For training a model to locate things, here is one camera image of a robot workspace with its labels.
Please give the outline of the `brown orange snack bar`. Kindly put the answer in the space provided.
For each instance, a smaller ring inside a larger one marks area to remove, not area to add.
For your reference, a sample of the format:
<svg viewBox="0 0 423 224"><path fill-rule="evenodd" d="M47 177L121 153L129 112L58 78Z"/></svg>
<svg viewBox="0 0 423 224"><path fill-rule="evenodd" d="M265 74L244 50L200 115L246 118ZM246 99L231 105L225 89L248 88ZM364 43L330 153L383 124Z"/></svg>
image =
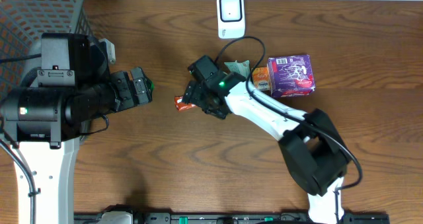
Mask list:
<svg viewBox="0 0 423 224"><path fill-rule="evenodd" d="M180 111L183 111L183 110L189 110L189 109L191 109L191 108L195 108L196 107L196 105L195 104L191 104L191 103L184 103L183 101L182 101L182 96L176 96L175 98L174 98L174 105L175 105L175 107L176 107L176 109L180 112Z"/></svg>

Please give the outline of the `teal snack wrapper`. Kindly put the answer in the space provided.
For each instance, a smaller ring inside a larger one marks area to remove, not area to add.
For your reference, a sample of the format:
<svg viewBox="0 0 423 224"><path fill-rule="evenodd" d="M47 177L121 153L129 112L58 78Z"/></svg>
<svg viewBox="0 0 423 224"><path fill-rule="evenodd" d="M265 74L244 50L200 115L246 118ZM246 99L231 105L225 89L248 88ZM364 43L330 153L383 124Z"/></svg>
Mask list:
<svg viewBox="0 0 423 224"><path fill-rule="evenodd" d="M244 62L225 62L224 65L230 70L230 72L238 73L245 78L247 78L250 74L249 60L246 60Z"/></svg>

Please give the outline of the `small orange box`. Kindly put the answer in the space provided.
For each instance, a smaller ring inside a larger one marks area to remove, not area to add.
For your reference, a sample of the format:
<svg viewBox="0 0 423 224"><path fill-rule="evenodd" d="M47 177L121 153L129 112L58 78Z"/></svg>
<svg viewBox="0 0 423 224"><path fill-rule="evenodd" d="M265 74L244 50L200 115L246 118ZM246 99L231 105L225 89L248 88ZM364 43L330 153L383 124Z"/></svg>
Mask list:
<svg viewBox="0 0 423 224"><path fill-rule="evenodd" d="M270 76L267 67L257 67L252 73L252 80L258 90L270 90Z"/></svg>

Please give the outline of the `red purple snack packet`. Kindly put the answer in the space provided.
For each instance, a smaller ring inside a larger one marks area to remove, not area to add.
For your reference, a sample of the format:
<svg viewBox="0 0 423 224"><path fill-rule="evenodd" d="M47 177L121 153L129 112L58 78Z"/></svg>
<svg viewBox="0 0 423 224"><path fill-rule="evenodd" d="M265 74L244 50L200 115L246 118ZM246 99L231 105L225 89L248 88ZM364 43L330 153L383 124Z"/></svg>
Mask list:
<svg viewBox="0 0 423 224"><path fill-rule="evenodd" d="M315 91L315 78L309 55L269 57L272 98L305 96Z"/></svg>

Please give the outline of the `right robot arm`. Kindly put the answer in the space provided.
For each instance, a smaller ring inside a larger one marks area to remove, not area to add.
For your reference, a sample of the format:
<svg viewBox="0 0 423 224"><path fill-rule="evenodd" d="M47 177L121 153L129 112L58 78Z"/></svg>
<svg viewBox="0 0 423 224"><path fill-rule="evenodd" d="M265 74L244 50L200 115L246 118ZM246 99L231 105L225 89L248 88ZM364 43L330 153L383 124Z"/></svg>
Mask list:
<svg viewBox="0 0 423 224"><path fill-rule="evenodd" d="M224 72L209 56L188 71L193 80L183 102L219 119L241 116L269 133L278 142L289 174L308 195L310 220L338 223L343 218L340 190L352 158L327 114L290 108L258 90L250 79Z"/></svg>

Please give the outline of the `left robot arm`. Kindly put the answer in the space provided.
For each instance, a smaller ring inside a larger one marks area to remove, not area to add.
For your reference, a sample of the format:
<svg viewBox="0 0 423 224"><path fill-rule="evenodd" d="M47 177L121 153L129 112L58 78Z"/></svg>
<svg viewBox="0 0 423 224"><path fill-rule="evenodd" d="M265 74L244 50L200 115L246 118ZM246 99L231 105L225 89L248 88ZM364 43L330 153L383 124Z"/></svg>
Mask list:
<svg viewBox="0 0 423 224"><path fill-rule="evenodd" d="M40 65L1 105L1 147L15 163L20 223L72 223L74 172L86 124L150 103L143 69L111 73L114 46L45 33Z"/></svg>

